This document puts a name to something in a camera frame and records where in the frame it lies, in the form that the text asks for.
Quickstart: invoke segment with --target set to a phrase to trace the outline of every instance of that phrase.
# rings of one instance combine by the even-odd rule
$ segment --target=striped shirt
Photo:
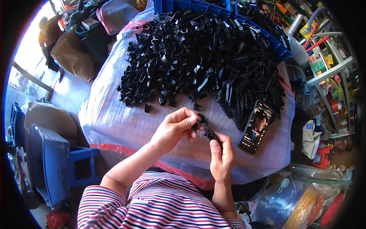
[[[225,220],[211,201],[187,179],[144,172],[133,184],[127,202],[99,185],[84,190],[78,228],[246,228],[244,221]]]

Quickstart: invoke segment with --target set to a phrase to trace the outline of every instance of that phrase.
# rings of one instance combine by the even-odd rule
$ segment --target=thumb
[[[221,161],[221,147],[216,140],[210,141],[212,160]]]
[[[183,121],[177,123],[177,127],[180,131],[188,130],[197,122],[196,116],[191,116],[189,118],[184,119]]]

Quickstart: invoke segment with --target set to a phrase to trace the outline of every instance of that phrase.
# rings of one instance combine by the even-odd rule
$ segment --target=person
[[[267,116],[262,110],[257,110],[254,114],[254,118],[249,124],[246,134],[251,139],[251,142],[257,144],[259,141],[260,132],[264,129],[267,122]]]
[[[39,22],[40,33],[38,35],[38,42],[42,48],[42,53],[46,58],[46,65],[49,69],[57,72],[59,75],[59,82],[61,82],[65,70],[55,63],[55,60],[51,56],[51,51],[55,46],[56,41],[63,33],[58,25],[61,16],[62,15],[57,15],[49,20],[47,17],[41,18]]]
[[[149,143],[109,170],[100,185],[84,190],[78,228],[246,228],[237,218],[231,192],[234,151],[230,137],[216,133],[222,151],[216,140],[210,142],[210,171],[215,179],[212,201],[181,176],[146,171],[182,138],[187,136],[188,142],[196,138],[191,127],[197,121],[198,115],[186,107],[167,115]]]

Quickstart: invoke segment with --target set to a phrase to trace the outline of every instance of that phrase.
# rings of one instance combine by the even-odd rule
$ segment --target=red pipe
[[[311,46],[310,48],[308,48],[306,50],[306,52],[312,50],[313,48],[315,48],[316,46],[320,45],[321,43],[325,42],[328,39],[329,39],[329,36],[323,37],[320,41],[316,42],[313,46]]]
[[[315,22],[314,28],[311,31],[310,36],[306,39],[305,44],[303,45],[304,48],[306,48],[307,44],[309,44],[309,41],[310,41],[311,37],[313,36],[313,34],[314,34],[315,30],[317,29],[317,27],[318,27],[318,23]]]

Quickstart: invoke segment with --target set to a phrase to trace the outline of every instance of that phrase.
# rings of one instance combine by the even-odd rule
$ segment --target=phone screen
[[[272,109],[263,101],[256,101],[254,110],[250,115],[243,136],[238,144],[241,149],[245,149],[251,154],[256,153],[264,134],[267,131],[272,114]]]

